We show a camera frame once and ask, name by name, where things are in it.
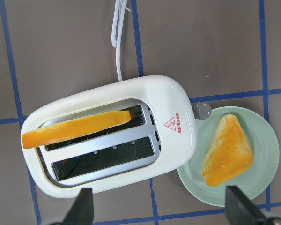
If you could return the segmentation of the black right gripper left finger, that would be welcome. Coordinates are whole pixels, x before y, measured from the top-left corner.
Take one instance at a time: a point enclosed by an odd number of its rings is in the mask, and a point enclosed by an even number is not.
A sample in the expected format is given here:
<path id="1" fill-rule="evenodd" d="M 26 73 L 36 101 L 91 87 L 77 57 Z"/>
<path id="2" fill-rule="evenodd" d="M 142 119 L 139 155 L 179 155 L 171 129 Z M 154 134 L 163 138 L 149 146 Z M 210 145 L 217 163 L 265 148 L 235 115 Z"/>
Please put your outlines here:
<path id="1" fill-rule="evenodd" d="M 63 225 L 91 225 L 94 220 L 92 188 L 82 188 L 64 217 Z"/>

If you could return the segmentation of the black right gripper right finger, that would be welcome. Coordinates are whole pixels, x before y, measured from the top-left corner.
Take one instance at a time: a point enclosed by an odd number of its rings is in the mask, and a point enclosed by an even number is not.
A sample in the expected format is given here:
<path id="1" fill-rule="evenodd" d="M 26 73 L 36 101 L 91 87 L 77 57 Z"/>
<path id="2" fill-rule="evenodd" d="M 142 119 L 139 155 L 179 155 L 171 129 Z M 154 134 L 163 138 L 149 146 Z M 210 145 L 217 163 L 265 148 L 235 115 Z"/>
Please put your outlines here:
<path id="1" fill-rule="evenodd" d="M 225 216 L 231 225 L 267 225 L 266 216 L 238 186 L 225 188 Z"/>

